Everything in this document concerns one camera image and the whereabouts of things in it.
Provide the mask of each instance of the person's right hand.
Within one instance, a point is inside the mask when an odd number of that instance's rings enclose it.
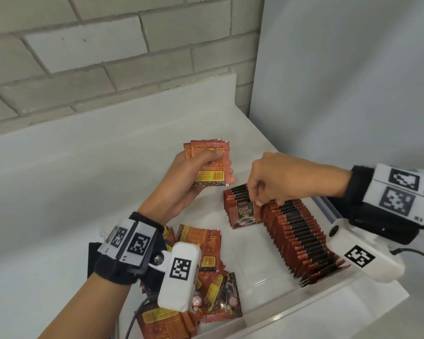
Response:
[[[352,172],[277,152],[266,152],[251,166],[247,186],[258,205],[311,196],[344,196]]]

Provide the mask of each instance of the brick wall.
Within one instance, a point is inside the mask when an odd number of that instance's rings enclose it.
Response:
[[[0,0],[0,134],[237,73],[248,115],[264,0]]]

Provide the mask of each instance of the mounting screw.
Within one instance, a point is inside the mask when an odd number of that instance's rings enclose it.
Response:
[[[339,231],[339,226],[338,225],[334,226],[330,231],[330,234],[329,234],[330,238],[334,236],[336,233],[338,233],[338,231]]]
[[[155,266],[160,265],[163,263],[163,259],[163,254],[157,253],[151,257],[151,264]]]

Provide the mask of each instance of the yellow label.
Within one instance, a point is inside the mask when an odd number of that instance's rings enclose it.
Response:
[[[203,268],[213,268],[215,266],[215,257],[204,257],[201,266]]]
[[[189,227],[189,226],[184,226],[184,228],[183,228],[183,230],[182,230],[181,240],[180,240],[180,241],[185,242],[185,240],[187,239],[187,233],[188,233],[188,230],[189,230],[189,229],[190,229],[190,227]]]
[[[220,291],[220,285],[223,282],[223,275],[218,275],[213,280],[212,284],[209,286],[209,289],[206,294],[206,300],[211,304],[209,307],[209,311],[212,311],[212,308],[215,304],[216,297],[218,292]]]
[[[196,182],[222,182],[225,180],[224,171],[200,171]]]
[[[145,324],[151,324],[156,321],[171,318],[177,314],[179,314],[178,311],[170,311],[169,309],[165,308],[155,308],[151,311],[144,312],[143,320]]]

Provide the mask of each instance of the black coffee label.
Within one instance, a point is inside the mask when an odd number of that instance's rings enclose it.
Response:
[[[237,206],[237,216],[239,217],[239,220],[243,219],[244,217],[254,217],[253,202]]]

